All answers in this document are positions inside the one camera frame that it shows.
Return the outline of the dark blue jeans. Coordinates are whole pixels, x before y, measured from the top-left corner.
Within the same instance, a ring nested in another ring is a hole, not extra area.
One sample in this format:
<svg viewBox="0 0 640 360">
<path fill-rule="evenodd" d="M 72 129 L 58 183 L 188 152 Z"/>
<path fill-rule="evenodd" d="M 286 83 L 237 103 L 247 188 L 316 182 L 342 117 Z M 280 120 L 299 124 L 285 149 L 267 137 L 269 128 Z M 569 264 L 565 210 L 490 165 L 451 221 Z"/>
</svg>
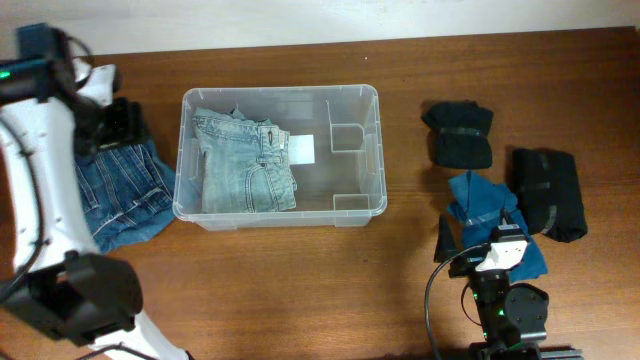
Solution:
<svg viewBox="0 0 640 360">
<path fill-rule="evenodd" d="M 175 172 L 151 140 L 74 158 L 82 208 L 102 253 L 147 242 L 174 219 Z"/>
</svg>

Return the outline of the light blue jeans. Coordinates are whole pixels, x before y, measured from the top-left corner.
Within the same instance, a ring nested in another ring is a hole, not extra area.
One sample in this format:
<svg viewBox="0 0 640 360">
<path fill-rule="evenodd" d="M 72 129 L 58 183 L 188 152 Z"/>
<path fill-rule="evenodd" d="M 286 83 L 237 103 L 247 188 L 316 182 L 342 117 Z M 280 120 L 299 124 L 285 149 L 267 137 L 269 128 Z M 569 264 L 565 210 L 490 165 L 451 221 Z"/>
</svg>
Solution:
<svg viewBox="0 0 640 360">
<path fill-rule="evenodd" d="M 239 110 L 198 108 L 191 118 L 204 160 L 202 211 L 207 214 L 282 212 L 296 207 L 289 162 L 290 133 Z"/>
</svg>

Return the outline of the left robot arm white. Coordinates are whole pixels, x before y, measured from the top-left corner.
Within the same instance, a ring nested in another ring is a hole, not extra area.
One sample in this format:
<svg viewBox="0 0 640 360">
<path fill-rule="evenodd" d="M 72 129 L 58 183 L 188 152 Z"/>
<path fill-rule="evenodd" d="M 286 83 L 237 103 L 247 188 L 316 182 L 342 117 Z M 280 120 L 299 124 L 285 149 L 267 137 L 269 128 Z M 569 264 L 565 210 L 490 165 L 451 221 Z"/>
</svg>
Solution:
<svg viewBox="0 0 640 360">
<path fill-rule="evenodd" d="M 1 148 L 16 228 L 14 275 L 1 304 L 52 340 L 113 359 L 185 359 L 143 309 L 132 266 L 104 256 L 82 208 L 91 198 L 75 157 L 144 142 L 141 107 L 119 95 L 115 66 L 73 54 L 45 23 L 16 32 L 1 66 Z"/>
</svg>

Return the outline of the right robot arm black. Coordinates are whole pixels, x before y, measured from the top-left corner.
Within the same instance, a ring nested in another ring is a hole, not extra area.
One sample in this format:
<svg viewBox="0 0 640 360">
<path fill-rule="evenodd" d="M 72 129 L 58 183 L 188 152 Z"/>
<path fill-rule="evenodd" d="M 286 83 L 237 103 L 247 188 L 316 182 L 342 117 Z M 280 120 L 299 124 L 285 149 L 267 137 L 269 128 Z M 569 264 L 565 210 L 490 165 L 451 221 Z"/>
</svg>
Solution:
<svg viewBox="0 0 640 360">
<path fill-rule="evenodd" d="M 426 332 L 433 354 L 441 359 L 431 325 L 430 295 L 439 273 L 448 270 L 451 278 L 464 278 L 465 290 L 471 290 L 484 340 L 469 345 L 468 359 L 491 360 L 564 360 L 582 359 L 581 350 L 570 346 L 543 349 L 547 338 L 549 295 L 528 283 L 515 283 L 510 273 L 521 265 L 530 241 L 504 209 L 500 223 L 489 240 L 465 249 L 457 247 L 450 226 L 441 216 L 434 252 L 436 269 L 424 294 Z"/>
</svg>

